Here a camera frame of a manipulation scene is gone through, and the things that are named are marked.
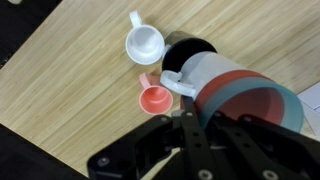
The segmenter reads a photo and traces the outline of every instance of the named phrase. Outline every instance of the wooden table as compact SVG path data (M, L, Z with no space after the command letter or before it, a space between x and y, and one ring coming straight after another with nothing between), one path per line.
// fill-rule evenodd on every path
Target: wooden table
M0 71L0 123L86 174L87 159L148 120L125 51L129 13L183 30L299 93L320 80L320 2L64 0ZM174 109L179 96L175 95Z

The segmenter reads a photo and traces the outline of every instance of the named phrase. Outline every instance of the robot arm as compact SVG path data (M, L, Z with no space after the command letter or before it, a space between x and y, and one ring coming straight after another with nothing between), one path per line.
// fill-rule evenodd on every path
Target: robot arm
M179 115L158 115L92 156L92 180L134 180L180 148L154 177L196 180L320 179L320 144L243 115L237 121L216 112L201 129L190 97Z

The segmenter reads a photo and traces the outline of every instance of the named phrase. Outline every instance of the black floor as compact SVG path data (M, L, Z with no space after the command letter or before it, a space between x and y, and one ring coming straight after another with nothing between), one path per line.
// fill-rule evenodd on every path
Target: black floor
M39 27L61 0L0 0L0 68Z
M1 180L88 180L0 124Z

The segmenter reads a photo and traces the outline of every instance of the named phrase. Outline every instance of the black mug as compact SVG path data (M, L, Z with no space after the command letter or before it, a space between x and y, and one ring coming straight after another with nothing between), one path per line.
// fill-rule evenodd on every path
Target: black mug
M164 55L162 71L179 72L183 64L193 55L216 49L207 41L183 31L174 31L165 39L165 44L171 46Z

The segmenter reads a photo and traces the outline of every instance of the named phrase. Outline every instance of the pink cup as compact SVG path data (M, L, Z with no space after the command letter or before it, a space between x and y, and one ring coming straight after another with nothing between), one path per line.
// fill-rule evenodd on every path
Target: pink cup
M172 106L173 97L168 89L161 86L160 77L143 73L139 79L143 87L139 99L142 110L152 115L166 113Z

